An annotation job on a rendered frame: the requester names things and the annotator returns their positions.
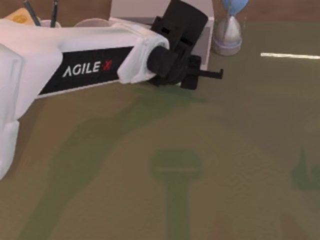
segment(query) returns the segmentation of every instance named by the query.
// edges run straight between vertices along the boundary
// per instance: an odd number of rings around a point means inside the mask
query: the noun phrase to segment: blue balloon
[[[222,0],[223,7],[228,10],[230,15],[235,16],[248,4],[249,0]]]

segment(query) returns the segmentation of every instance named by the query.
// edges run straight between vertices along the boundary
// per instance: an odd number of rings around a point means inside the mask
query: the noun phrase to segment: white light strip
[[[261,57],[270,57],[270,58],[288,58],[288,59],[311,59],[311,60],[320,60],[320,56],[316,55],[298,55],[298,54],[283,54],[283,53],[267,53],[262,52]]]

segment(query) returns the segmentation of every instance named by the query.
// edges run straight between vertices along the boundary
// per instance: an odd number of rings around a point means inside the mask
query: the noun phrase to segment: white cone
[[[234,16],[223,19],[213,35],[213,49],[222,56],[231,56],[240,51],[241,26]]]

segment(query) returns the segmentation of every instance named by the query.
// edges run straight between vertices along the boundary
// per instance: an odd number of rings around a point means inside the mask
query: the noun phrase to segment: glossy table surface
[[[0,181],[4,240],[316,240],[319,23],[248,22],[223,80],[37,100]]]

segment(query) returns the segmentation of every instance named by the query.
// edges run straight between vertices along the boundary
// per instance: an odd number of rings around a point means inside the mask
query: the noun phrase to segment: gray box
[[[112,0],[110,19],[122,19],[144,25],[152,25],[157,16],[162,17],[171,0]],[[201,69],[208,69],[211,41],[214,28],[214,7],[212,0],[183,0],[209,17],[202,35],[196,43],[193,54],[202,59]]]

